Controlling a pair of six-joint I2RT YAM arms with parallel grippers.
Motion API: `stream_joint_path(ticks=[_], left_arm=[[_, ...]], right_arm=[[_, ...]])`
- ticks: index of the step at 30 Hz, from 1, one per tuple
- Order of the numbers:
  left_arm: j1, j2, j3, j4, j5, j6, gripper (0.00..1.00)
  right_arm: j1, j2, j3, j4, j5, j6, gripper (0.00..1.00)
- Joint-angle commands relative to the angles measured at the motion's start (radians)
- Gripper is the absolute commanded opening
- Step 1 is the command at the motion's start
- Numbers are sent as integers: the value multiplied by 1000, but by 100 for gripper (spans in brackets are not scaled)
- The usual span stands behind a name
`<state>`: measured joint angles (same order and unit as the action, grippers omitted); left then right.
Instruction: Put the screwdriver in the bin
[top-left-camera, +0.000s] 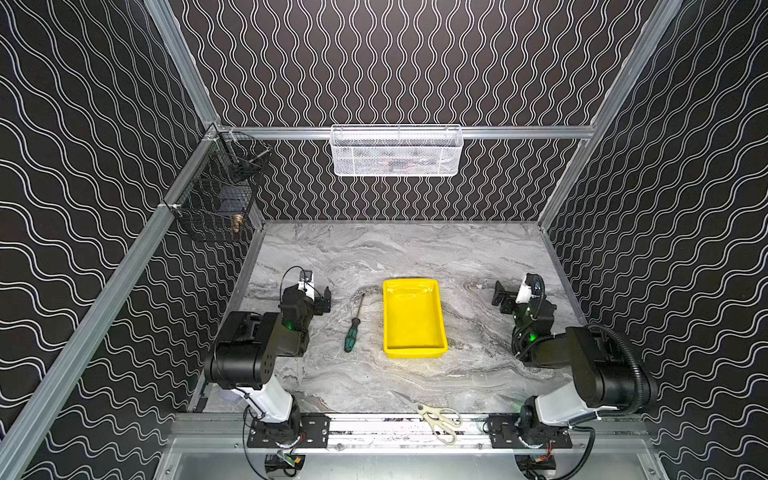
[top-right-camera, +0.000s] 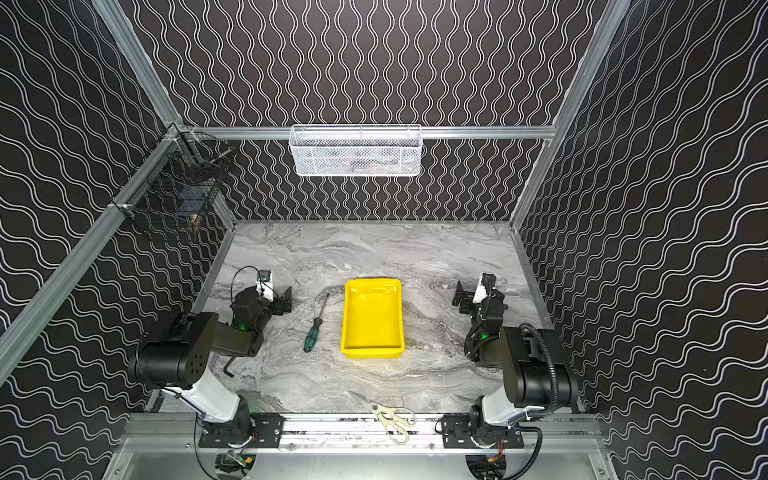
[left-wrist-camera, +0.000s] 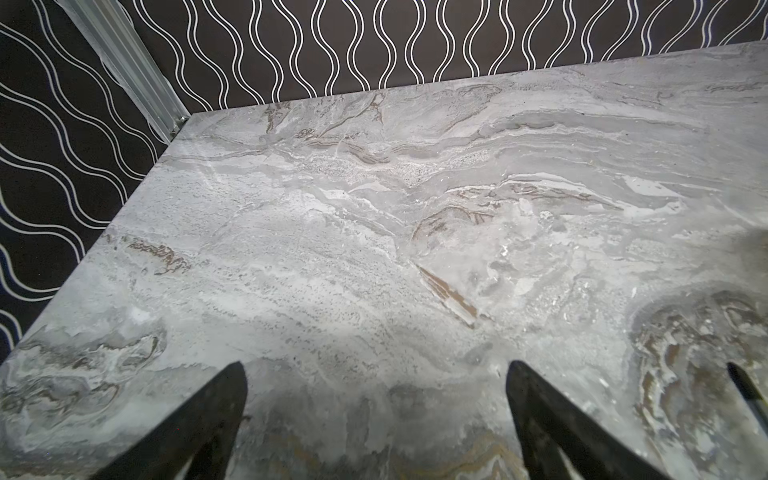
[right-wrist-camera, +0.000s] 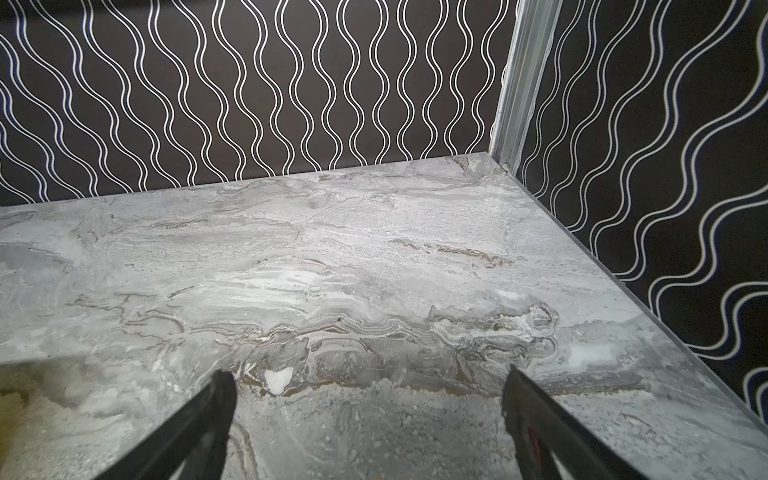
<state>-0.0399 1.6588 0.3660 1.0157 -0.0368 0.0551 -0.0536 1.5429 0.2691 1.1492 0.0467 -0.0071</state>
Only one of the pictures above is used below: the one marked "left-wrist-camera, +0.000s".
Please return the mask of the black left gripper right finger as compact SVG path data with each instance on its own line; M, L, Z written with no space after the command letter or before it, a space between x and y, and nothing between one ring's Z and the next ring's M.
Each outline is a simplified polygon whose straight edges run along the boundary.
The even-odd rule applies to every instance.
M510 363L506 396L531 479L664 479L523 361Z

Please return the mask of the green black handled screwdriver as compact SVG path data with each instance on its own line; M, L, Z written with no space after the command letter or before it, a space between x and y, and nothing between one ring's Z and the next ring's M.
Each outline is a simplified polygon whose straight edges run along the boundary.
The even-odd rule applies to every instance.
M748 408L764 433L768 431L767 402L748 373L734 362L727 363L727 371Z

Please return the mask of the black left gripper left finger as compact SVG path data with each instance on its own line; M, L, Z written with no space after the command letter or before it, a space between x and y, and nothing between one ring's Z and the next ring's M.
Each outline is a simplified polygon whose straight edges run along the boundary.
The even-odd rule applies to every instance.
M223 479L248 384L240 362L227 365L94 479Z

